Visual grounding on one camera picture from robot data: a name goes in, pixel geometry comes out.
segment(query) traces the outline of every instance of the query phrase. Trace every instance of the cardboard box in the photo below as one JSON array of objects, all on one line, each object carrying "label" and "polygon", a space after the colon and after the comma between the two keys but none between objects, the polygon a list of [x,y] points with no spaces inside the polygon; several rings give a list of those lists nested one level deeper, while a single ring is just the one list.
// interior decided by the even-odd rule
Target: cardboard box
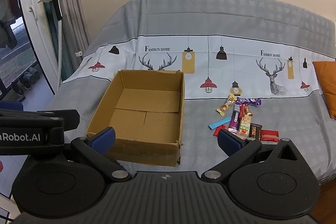
[{"label": "cardboard box", "polygon": [[180,158],[183,113],[181,71],[121,70],[100,101],[87,136],[111,126],[116,140],[106,156],[175,166]]}]

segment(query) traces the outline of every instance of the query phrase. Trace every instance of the deer antler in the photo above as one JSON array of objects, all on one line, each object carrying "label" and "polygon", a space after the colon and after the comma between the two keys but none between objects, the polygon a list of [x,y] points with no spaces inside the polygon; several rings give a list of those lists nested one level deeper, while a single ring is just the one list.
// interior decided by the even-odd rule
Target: deer antler
[{"label": "deer antler", "polygon": [[145,60],[144,60],[144,58],[145,58],[145,56],[146,56],[147,54],[148,54],[148,53],[146,53],[146,54],[144,55],[144,57],[142,58],[142,61],[140,60],[140,55],[139,55],[139,61],[140,61],[140,63],[141,63],[142,65],[144,65],[145,67],[147,67],[148,70],[153,70],[153,66],[149,63],[150,59],[148,60],[147,63],[146,63]]},{"label": "deer antler", "polygon": [[168,52],[167,52],[167,54],[169,56],[169,62],[167,62],[167,64],[166,64],[166,61],[163,59],[163,65],[161,65],[158,70],[164,70],[164,68],[169,67],[170,65],[172,65],[175,62],[175,60],[177,58],[177,55],[175,56],[174,61],[172,61],[172,57],[169,55]]},{"label": "deer antler", "polygon": [[278,72],[282,71],[282,70],[284,69],[284,67],[285,67],[285,64],[284,64],[284,65],[282,65],[282,63],[281,63],[280,59],[278,59],[278,60],[279,60],[279,62],[280,62],[280,67],[278,68],[278,66],[277,66],[277,65],[275,65],[275,70],[273,71],[273,74],[276,74],[276,73],[278,73]]},{"label": "deer antler", "polygon": [[264,66],[262,66],[262,64],[261,64],[261,61],[262,61],[262,60],[263,60],[263,58],[260,59],[259,63],[258,63],[257,60],[255,60],[255,62],[257,62],[258,67],[259,67],[261,70],[263,70],[264,72],[266,72],[266,75],[269,77],[270,74],[269,74],[268,69],[266,69],[266,63],[265,63]]}]

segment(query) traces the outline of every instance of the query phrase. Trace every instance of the triangular cutout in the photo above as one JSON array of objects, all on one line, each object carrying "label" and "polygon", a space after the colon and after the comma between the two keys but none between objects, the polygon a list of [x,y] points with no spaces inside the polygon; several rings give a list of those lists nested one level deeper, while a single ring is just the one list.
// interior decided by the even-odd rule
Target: triangular cutout
[{"label": "triangular cutout", "polygon": [[282,148],[279,158],[284,160],[297,160],[293,150],[289,145],[285,145]]}]

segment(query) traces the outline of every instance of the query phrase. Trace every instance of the curtain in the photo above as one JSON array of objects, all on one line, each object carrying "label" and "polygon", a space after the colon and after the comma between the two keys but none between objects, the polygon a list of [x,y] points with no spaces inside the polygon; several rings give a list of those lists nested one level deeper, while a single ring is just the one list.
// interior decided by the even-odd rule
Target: curtain
[{"label": "curtain", "polygon": [[[58,57],[57,18],[51,2],[44,3],[51,40],[56,57]],[[63,64],[62,80],[67,79],[79,67],[82,58],[75,53],[82,51],[90,44],[86,23],[80,0],[60,0],[63,15]]]}]

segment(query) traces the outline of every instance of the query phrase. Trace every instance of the ribbed black surface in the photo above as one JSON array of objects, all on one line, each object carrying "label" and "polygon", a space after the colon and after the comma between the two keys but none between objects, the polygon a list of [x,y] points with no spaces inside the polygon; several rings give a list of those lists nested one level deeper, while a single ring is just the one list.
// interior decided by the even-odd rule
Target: ribbed black surface
[{"label": "ribbed black surface", "polygon": [[52,220],[23,213],[14,224],[316,224],[309,216],[267,220],[236,206],[223,187],[201,181],[195,172],[138,172],[125,183],[115,183],[93,208],[76,216]]}]

